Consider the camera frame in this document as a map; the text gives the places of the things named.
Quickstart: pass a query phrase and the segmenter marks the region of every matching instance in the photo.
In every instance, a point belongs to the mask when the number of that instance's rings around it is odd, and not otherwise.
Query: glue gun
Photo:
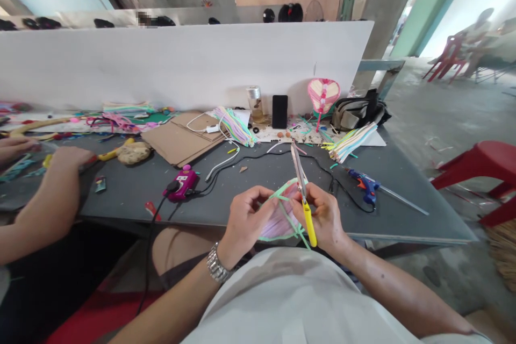
[[[345,168],[349,175],[357,180],[360,184],[358,185],[365,192],[364,202],[367,204],[375,205],[376,203],[376,190],[380,188],[381,184],[378,180],[373,180],[367,175],[361,174],[354,169]]]

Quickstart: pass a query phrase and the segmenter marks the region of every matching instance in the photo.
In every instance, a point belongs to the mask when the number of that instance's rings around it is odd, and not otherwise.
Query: hand
[[[317,245],[331,254],[337,248],[349,243],[351,239],[342,229],[339,205],[335,196],[323,191],[313,183],[306,185],[306,193],[308,203],[317,208],[315,212],[312,212]],[[290,199],[290,205],[296,219],[306,229],[305,214],[301,201],[301,193],[297,193],[294,198]]]
[[[231,203],[226,233],[217,248],[220,263],[232,270],[253,248],[263,227],[278,206],[278,199],[267,199],[274,191],[259,185],[236,195]]]
[[[90,150],[60,147],[52,156],[50,167],[72,167],[78,170],[81,165],[86,164],[93,157],[95,157],[95,153]]]
[[[0,166],[30,152],[37,143],[29,137],[8,137],[0,140]]]

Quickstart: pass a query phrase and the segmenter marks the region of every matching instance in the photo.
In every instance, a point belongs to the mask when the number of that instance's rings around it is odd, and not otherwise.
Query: wristwatch
[[[223,284],[233,275],[234,270],[227,270],[220,263],[219,257],[217,256],[218,245],[219,242],[215,243],[215,245],[211,248],[210,252],[208,253],[206,263],[211,277],[218,283]]]

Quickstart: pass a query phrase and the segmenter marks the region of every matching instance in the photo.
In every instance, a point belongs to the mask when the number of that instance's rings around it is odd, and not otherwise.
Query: smartphone
[[[286,129],[288,96],[273,96],[273,128]]]

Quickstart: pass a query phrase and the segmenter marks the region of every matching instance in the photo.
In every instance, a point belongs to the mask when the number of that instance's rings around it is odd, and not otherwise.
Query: red plastic chair
[[[489,192],[500,198],[516,188],[516,147],[499,141],[482,141],[440,169],[445,172],[432,180],[441,189],[477,176],[494,177],[503,183]],[[494,227],[516,218],[516,196],[480,220],[486,227]]]
[[[163,292],[149,292],[142,310]],[[96,291],[45,342],[46,344],[90,344],[128,324],[135,316],[142,293],[104,293]]]
[[[465,60],[458,59],[457,56],[462,47],[462,37],[461,36],[450,36],[446,42],[446,46],[444,51],[437,63],[435,63],[430,70],[425,74],[422,79],[425,79],[428,74],[434,69],[435,66],[439,64],[437,69],[434,71],[432,76],[428,79],[428,82],[433,81],[433,79],[439,74],[439,79],[443,78],[446,73],[455,65],[458,66],[458,70],[455,74],[450,78],[450,84],[453,82],[455,77],[461,72],[462,68],[467,64]]]

